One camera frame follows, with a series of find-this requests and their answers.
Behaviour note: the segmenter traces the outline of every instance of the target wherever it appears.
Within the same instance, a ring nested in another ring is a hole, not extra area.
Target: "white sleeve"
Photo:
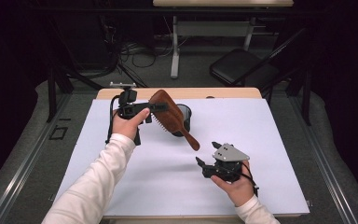
[[[255,195],[247,203],[243,204],[240,207],[236,207],[235,211],[246,224],[280,223],[269,212],[267,207],[261,204],[260,201],[258,201],[258,198]]]
[[[99,223],[134,149],[130,138],[113,133],[99,158],[51,206],[43,223]]]

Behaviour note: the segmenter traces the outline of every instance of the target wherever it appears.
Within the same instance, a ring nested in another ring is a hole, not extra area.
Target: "brown paddle brush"
[[[182,111],[166,91],[157,91],[149,103],[166,103],[168,110],[153,113],[158,122],[170,133],[180,132],[194,150],[200,149],[200,143],[185,129]]]

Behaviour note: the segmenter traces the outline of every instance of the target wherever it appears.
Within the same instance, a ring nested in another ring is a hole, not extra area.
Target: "hand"
[[[135,138],[138,125],[144,121],[149,114],[150,109],[145,108],[132,119],[122,119],[120,116],[115,115],[113,117],[112,133],[121,133],[133,140]]]
[[[243,161],[243,164],[250,169],[248,161]],[[250,176],[248,169],[244,166],[242,166],[242,173]],[[229,199],[234,202],[236,207],[240,207],[247,203],[254,196],[254,189],[251,181],[243,176],[231,184],[216,175],[211,176],[211,179],[220,189],[227,193]]]

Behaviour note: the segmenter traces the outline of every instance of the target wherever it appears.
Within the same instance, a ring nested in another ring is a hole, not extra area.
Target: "white tabletop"
[[[204,178],[195,157],[213,164],[212,141],[230,143],[251,157],[259,199],[275,215],[309,213],[269,106],[264,99],[182,99],[191,117],[187,141],[159,125],[140,125],[142,144],[117,184],[106,217],[227,217],[234,206],[224,191]],[[104,147],[110,100],[94,100],[68,165],[57,198],[86,170]]]

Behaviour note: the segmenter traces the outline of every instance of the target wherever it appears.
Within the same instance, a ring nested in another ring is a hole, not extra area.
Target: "table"
[[[135,90],[138,92],[136,103],[141,103],[159,89]],[[226,140],[235,143],[237,148],[246,148],[253,160],[255,181],[260,186],[259,198],[271,212],[276,216],[300,216],[309,212],[269,106],[258,89],[164,90],[177,104],[186,104],[192,109],[190,133],[199,140],[201,149],[195,152],[184,138],[163,132],[156,122],[140,125],[142,144],[132,154],[105,218],[235,217],[225,192],[203,178],[195,161],[198,156],[207,164],[213,163],[212,141],[223,144]],[[108,128],[110,99],[121,92],[121,89],[108,89],[97,95],[56,199],[98,157]],[[225,113],[232,116],[215,119]]]
[[[291,7],[293,0],[154,0],[155,7]],[[171,78],[178,78],[179,35],[245,36],[243,48],[248,50],[255,18],[248,21],[178,21],[173,16],[173,55]]]

